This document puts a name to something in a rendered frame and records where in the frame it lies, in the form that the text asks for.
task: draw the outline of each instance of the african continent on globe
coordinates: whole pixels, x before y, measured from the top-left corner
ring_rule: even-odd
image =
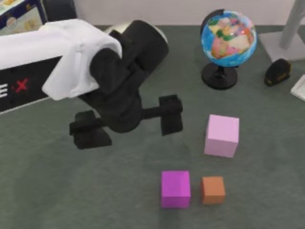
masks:
[[[212,62],[222,67],[236,67],[255,51],[257,34],[249,18],[238,12],[224,11],[204,26],[201,43]]]

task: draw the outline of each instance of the gray table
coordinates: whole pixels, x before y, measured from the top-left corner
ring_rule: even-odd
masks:
[[[270,61],[261,44],[243,64],[238,84],[203,84],[197,26],[162,27],[170,54],[141,87],[145,107],[178,94],[184,131],[161,137],[160,120],[143,122],[114,145],[79,151],[68,135],[78,99],[47,100],[0,116],[1,229],[304,229],[305,103],[289,94],[305,72],[295,62],[288,81],[268,88]],[[282,27],[260,27],[259,32]],[[204,156],[209,114],[240,118],[233,159]],[[160,172],[188,169],[188,209],[160,209]],[[202,176],[223,176],[226,200],[202,206]]]

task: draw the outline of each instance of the globe base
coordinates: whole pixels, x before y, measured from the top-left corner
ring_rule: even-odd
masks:
[[[224,68],[210,63],[202,69],[201,78],[213,89],[226,90],[237,83],[237,71],[235,68]]]

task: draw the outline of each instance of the cube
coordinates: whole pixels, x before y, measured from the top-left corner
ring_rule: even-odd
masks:
[[[234,157],[239,142],[239,118],[210,115],[204,154]]]
[[[203,204],[221,204],[224,201],[225,189],[222,177],[202,178]]]
[[[161,179],[162,208],[188,208],[191,199],[189,171],[163,171]]]

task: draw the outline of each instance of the gray pole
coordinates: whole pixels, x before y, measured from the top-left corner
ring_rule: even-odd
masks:
[[[280,40],[279,46],[282,49],[288,49],[290,47],[293,37],[298,32],[301,20],[304,16],[305,0],[295,0]]]

